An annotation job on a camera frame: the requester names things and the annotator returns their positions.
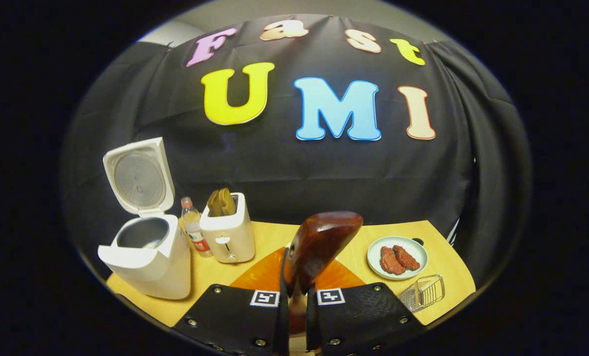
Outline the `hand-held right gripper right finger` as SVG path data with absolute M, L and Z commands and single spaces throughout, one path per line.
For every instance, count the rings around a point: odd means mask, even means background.
M 366 284 L 339 261 L 308 291 L 306 348 L 322 356 L 386 356 L 425 331 L 387 284 Z

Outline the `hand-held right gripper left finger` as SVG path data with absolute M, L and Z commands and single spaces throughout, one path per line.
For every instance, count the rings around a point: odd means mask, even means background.
M 288 295 L 281 275 L 288 250 L 276 252 L 276 291 L 212 284 L 173 330 L 229 356 L 288 356 Z

